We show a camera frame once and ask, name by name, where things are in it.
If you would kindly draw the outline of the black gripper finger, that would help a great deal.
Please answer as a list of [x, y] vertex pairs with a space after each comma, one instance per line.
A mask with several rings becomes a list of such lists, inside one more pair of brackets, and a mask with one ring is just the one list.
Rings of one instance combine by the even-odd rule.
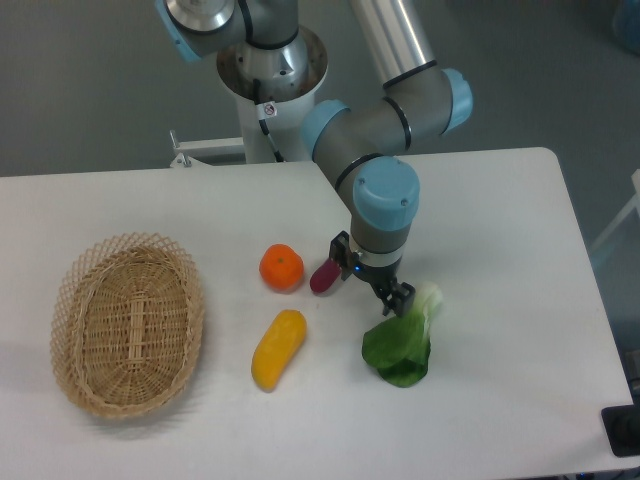
[[330, 242], [329, 259], [340, 269], [340, 278], [346, 281], [354, 272], [358, 256], [351, 251], [350, 237], [346, 231], [341, 231]]
[[398, 317], [406, 316], [416, 296], [415, 287], [409, 283], [393, 281], [387, 284], [374, 284], [372, 289], [383, 304], [382, 314], [388, 316], [393, 313]]

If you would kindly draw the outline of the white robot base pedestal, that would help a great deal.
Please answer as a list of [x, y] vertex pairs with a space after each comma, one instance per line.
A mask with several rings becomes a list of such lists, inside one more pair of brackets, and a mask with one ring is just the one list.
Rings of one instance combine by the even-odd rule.
[[216, 56], [221, 84], [234, 98], [241, 135], [237, 138], [181, 142], [170, 133], [176, 161], [241, 155], [247, 164], [306, 161], [309, 154], [300, 124], [315, 106], [315, 94], [328, 70], [320, 38], [300, 26], [295, 38], [278, 49], [241, 42]]

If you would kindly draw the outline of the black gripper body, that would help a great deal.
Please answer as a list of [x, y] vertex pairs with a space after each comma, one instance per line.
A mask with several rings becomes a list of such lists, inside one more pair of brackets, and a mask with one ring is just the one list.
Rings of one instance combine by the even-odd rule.
[[377, 295], [390, 295], [397, 284], [397, 271], [403, 248], [386, 253], [373, 253], [359, 245], [349, 248], [347, 273], [369, 284]]

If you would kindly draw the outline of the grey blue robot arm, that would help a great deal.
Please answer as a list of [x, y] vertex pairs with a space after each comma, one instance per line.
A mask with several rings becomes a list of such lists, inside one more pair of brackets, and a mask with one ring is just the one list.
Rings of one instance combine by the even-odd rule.
[[417, 139], [464, 123], [473, 96], [463, 75], [441, 68], [409, 1], [351, 5], [384, 91], [363, 111], [317, 102], [328, 70], [321, 39], [299, 21], [294, 1], [159, 1], [175, 48], [193, 62], [216, 58], [234, 97], [237, 139], [176, 144], [175, 153], [220, 155], [248, 163], [310, 160], [350, 212], [348, 232], [331, 242], [329, 263], [369, 284], [386, 312], [411, 308], [414, 288], [396, 277], [419, 201], [419, 180], [400, 156]]

